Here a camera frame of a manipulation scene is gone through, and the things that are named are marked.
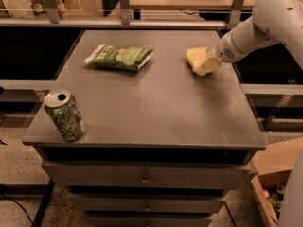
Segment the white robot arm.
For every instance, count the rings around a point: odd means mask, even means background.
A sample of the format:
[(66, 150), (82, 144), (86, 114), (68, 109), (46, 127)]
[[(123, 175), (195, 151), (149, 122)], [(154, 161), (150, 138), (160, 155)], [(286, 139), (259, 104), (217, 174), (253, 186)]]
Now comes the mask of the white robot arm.
[(297, 0), (257, 0), (250, 18), (222, 36), (217, 45), (192, 65), (204, 76), (251, 52), (282, 43), (303, 68), (303, 5)]

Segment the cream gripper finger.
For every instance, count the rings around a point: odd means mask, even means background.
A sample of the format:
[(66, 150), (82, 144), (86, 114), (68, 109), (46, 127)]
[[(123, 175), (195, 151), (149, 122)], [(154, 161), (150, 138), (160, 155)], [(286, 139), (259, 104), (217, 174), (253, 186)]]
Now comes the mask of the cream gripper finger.
[(193, 68), (193, 72), (198, 76), (212, 73), (221, 67), (221, 63), (214, 58), (199, 61)]

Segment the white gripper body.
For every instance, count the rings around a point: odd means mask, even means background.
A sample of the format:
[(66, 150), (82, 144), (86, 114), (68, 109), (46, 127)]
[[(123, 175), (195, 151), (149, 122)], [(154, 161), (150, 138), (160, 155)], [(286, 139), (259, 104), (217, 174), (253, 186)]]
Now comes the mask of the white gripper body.
[(231, 32), (220, 38), (215, 51), (220, 60), (224, 62), (234, 63), (244, 57), (244, 54), (234, 45)]

